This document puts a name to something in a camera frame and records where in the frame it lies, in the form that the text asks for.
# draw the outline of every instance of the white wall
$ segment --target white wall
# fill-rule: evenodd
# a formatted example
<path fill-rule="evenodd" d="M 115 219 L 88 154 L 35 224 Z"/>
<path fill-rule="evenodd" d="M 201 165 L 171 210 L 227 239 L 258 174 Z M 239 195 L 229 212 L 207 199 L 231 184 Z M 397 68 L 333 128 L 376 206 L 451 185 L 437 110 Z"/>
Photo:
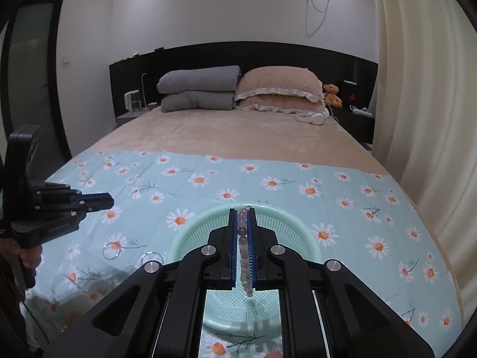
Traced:
<path fill-rule="evenodd" d="M 63 0 L 56 47 L 58 96 L 74 155 L 115 127 L 109 81 L 114 0 Z M 62 64 L 62 56 L 70 62 Z"/>
<path fill-rule="evenodd" d="M 323 10 L 326 0 L 314 0 Z M 158 47 L 262 40 L 377 61 L 374 0 L 331 0 L 326 19 L 307 0 L 114 0 L 111 62 Z"/>

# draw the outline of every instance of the white curtain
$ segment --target white curtain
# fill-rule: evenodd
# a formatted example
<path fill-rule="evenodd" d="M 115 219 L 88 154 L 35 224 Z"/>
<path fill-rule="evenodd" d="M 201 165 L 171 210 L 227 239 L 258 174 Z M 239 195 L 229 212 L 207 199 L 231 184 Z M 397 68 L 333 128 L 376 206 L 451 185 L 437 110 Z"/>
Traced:
<path fill-rule="evenodd" d="M 417 204 L 477 304 L 477 33 L 456 0 L 376 0 L 373 155 Z"/>

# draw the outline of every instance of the headboard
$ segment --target headboard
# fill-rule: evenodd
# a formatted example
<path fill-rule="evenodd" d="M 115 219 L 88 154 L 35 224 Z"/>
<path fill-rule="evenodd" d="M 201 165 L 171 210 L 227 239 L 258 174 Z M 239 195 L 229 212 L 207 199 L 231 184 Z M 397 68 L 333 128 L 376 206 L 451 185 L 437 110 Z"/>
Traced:
<path fill-rule="evenodd" d="M 242 74 L 264 66 L 308 68 L 323 84 L 347 80 L 359 85 L 359 95 L 366 104 L 373 93 L 378 64 L 355 56 L 317 47 L 260 41 L 230 41 L 195 44 L 158 50 L 109 66 L 114 113 L 126 113 L 124 94 L 140 90 L 144 76 L 147 103 L 161 102 L 157 92 L 159 78 L 169 71 L 239 65 Z"/>

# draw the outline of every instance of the plastic basket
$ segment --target plastic basket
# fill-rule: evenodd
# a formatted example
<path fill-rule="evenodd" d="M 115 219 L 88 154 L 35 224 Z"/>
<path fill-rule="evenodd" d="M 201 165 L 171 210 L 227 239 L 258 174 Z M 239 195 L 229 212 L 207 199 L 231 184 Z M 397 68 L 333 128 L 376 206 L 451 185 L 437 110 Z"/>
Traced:
<path fill-rule="evenodd" d="M 297 217 L 271 206 L 248 205 L 255 208 L 258 225 L 275 231 L 280 244 L 297 251 L 306 260 L 322 262 L 318 242 Z M 191 250 L 206 244 L 212 230 L 227 226 L 229 210 L 244 206 L 243 203 L 222 205 L 196 217 L 174 239 L 167 262 L 181 260 Z M 239 259 L 237 257 L 237 276 L 240 276 Z M 232 291 L 208 291 L 203 323 L 235 335 L 265 334 L 281 325 L 278 291 L 254 290 L 253 296 L 247 297 L 239 281 Z"/>

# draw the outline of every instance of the human hand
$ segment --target human hand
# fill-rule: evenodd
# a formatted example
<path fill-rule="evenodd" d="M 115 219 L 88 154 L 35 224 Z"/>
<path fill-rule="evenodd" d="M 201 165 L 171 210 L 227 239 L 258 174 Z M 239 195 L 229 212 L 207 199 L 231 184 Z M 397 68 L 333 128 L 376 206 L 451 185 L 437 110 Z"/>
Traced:
<path fill-rule="evenodd" d="M 35 269 L 41 263 L 41 252 L 43 248 L 37 246 L 31 249 L 22 249 L 11 238 L 0 239 L 0 252 L 8 252 L 20 256 L 25 268 Z"/>

